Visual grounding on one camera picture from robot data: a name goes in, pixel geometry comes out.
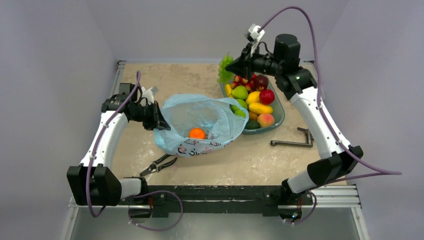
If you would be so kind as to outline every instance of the white backdrop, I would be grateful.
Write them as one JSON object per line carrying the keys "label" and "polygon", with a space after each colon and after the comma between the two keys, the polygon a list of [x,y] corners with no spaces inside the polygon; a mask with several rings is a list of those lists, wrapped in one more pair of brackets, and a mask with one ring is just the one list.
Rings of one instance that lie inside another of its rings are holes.
{"label": "white backdrop", "polygon": [[354,181],[373,240],[424,235],[423,12],[422,0],[349,0],[319,58],[325,103],[345,136],[365,161],[403,172]]}
{"label": "white backdrop", "polygon": [[0,239],[57,240],[116,61],[84,0],[2,0],[0,36]]}
{"label": "white backdrop", "polygon": [[[278,10],[296,5],[314,23],[321,48],[348,0],[87,0],[113,55],[136,61],[216,61],[236,57],[248,43],[251,24],[262,25]],[[294,34],[300,57],[312,60],[308,23],[296,10],[278,16],[265,29],[270,50],[278,34]]]}

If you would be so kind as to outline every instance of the orange ball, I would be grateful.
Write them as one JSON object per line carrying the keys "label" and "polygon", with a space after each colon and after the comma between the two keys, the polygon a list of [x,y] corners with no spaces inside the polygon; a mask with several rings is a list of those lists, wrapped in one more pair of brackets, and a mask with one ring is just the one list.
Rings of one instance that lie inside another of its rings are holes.
{"label": "orange ball", "polygon": [[206,134],[202,129],[196,127],[190,131],[190,133],[188,134],[188,137],[194,138],[194,139],[205,139]]}

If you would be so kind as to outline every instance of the light blue plastic bag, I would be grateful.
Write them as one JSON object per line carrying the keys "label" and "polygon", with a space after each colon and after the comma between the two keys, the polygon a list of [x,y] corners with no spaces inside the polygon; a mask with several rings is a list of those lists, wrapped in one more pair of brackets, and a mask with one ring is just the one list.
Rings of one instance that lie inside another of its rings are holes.
{"label": "light blue plastic bag", "polygon": [[[236,105],[246,117],[235,115]],[[234,141],[249,120],[248,111],[234,98],[210,98],[201,94],[176,94],[160,109],[171,130],[154,130],[154,142],[165,153],[192,157],[222,149]],[[193,128],[201,128],[207,139],[189,138]]]}

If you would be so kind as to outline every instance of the beige tabletop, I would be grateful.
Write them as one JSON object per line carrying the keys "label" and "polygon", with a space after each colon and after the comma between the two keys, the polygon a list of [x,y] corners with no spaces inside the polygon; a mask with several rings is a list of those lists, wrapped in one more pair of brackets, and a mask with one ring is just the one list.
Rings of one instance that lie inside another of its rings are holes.
{"label": "beige tabletop", "polygon": [[[311,64],[304,65],[311,70]],[[157,86],[154,96],[162,106],[174,94],[204,94],[222,98],[217,64],[129,64],[125,65],[122,83],[135,83],[141,70],[140,84],[146,89]],[[275,79],[269,77],[275,89]],[[190,158],[179,157],[176,163],[160,172],[146,176],[149,185],[279,185],[320,159],[316,147],[270,146],[271,140],[304,142],[307,128],[296,108],[277,93],[285,111],[285,119],[278,128],[258,135],[240,135],[228,147],[209,154]],[[155,145],[153,131],[146,131],[142,123],[131,121],[117,146],[112,171],[120,179],[139,176],[154,160],[164,154]]]}

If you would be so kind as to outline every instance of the black metal base frame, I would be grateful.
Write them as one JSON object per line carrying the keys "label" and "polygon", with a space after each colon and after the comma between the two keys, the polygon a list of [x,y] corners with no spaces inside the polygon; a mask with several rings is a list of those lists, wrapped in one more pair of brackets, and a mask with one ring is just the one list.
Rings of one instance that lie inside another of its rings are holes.
{"label": "black metal base frame", "polygon": [[[281,186],[184,186],[184,185],[150,185],[143,189],[143,193],[154,191],[170,191],[175,193],[183,202],[184,213],[205,214],[262,214],[264,217],[280,216],[291,219],[299,209],[279,209],[279,206],[312,205],[312,198],[306,192],[296,199],[285,199],[281,196]],[[178,200],[166,193],[158,193],[148,198],[128,198],[119,202],[119,205],[139,206],[152,204],[153,218],[167,218],[169,213],[181,211]],[[134,218],[146,218],[145,211],[134,210]]]}

